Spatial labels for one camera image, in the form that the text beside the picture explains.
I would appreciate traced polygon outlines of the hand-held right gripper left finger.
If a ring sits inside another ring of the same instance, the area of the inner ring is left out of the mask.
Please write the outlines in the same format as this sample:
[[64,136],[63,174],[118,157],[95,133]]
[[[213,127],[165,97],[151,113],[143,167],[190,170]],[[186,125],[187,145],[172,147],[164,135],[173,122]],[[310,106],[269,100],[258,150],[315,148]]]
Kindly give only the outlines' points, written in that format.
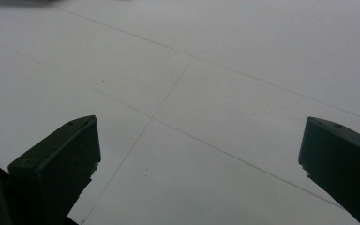
[[31,225],[61,225],[101,161],[98,121],[88,115],[65,123],[8,165],[22,191]]

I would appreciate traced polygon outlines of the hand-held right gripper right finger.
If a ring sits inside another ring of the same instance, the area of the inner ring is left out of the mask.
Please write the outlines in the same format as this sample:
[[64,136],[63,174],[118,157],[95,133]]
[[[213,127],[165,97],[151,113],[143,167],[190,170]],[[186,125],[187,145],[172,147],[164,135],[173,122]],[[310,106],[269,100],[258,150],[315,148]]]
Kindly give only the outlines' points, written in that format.
[[315,184],[360,222],[360,134],[341,124],[309,117],[298,163]]

